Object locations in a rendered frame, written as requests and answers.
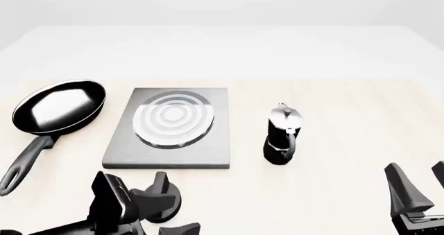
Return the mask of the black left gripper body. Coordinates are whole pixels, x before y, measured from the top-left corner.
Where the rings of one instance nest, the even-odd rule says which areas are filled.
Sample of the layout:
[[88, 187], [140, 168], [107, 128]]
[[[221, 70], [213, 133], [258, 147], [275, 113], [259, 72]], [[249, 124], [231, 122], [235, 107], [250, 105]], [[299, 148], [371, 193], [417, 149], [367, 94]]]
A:
[[143, 235], [143, 228], [137, 218], [83, 220], [29, 235]]

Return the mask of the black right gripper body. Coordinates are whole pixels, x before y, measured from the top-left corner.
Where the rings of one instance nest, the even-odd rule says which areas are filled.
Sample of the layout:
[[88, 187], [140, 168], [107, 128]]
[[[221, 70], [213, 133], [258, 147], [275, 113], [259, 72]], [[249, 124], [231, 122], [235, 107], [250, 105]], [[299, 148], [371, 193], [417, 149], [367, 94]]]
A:
[[391, 207], [391, 221], [398, 235], [444, 235], [444, 216], [426, 216], [432, 206], [401, 209]]

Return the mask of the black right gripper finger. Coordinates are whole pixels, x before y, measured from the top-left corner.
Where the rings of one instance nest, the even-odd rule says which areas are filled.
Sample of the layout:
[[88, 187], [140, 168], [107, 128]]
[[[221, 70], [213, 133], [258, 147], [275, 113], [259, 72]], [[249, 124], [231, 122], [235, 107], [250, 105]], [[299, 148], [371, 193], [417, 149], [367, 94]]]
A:
[[444, 189], [444, 161], [439, 161], [432, 167], [433, 174]]
[[390, 163], [384, 172], [389, 185], [392, 218], [402, 214], [423, 213], [434, 207], [434, 203], [413, 185], [398, 164]]

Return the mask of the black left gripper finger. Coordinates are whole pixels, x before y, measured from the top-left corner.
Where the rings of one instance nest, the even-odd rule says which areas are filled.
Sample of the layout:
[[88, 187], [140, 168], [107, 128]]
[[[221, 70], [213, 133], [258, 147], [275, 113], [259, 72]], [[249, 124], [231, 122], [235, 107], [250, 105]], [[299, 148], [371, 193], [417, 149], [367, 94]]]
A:
[[138, 220], [139, 209], [121, 178], [99, 171], [92, 182], [92, 191], [94, 199], [89, 219], [98, 226], [131, 224]]
[[145, 191], [131, 189], [131, 199], [139, 208], [140, 216], [154, 216], [173, 209], [178, 203], [178, 188], [169, 181], [166, 172], [157, 172]]

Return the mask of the round black stove knob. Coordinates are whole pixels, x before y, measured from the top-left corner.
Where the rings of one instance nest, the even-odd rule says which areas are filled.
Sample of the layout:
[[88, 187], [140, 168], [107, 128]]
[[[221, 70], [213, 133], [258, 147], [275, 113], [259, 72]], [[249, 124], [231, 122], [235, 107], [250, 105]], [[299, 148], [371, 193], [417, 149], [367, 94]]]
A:
[[176, 214], [179, 212], [179, 210], [181, 208], [182, 196], [181, 196], [180, 191], [176, 185], [174, 185], [173, 183], [170, 183], [168, 190], [162, 191], [162, 193], [172, 194], [176, 197], [175, 201], [174, 201], [174, 206], [170, 209], [162, 211], [159, 214], [149, 216], [147, 218], [148, 222], [155, 223], [155, 224], [165, 223], [165, 222], [171, 220], [172, 218], [174, 218], [174, 216], [176, 216]]

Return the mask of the flat black stove plate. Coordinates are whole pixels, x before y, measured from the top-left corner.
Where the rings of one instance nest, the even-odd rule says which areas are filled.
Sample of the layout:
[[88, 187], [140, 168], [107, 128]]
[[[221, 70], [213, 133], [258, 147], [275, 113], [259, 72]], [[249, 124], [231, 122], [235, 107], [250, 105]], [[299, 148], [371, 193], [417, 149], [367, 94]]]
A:
[[107, 169], [228, 169], [228, 90], [136, 88], [102, 159]]

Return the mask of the black frying pan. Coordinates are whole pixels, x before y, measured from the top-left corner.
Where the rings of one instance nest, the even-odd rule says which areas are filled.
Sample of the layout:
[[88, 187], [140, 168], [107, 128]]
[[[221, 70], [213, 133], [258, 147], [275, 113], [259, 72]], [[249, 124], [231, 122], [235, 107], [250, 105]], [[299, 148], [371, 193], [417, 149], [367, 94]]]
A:
[[0, 180], [0, 196], [14, 191], [27, 176], [43, 150], [56, 141], [90, 124], [105, 104], [106, 90], [94, 80], [71, 79], [55, 82], [25, 97], [12, 113], [18, 130], [36, 138], [25, 147]]

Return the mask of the black and silver moka pot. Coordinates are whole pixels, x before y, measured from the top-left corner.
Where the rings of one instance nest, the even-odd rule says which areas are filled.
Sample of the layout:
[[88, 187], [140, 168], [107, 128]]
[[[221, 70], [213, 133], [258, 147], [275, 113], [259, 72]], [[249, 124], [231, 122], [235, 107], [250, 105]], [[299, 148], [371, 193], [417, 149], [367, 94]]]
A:
[[277, 166], [288, 164], [296, 153], [297, 137], [301, 128], [301, 114], [285, 103], [278, 103], [268, 116], [264, 158]]

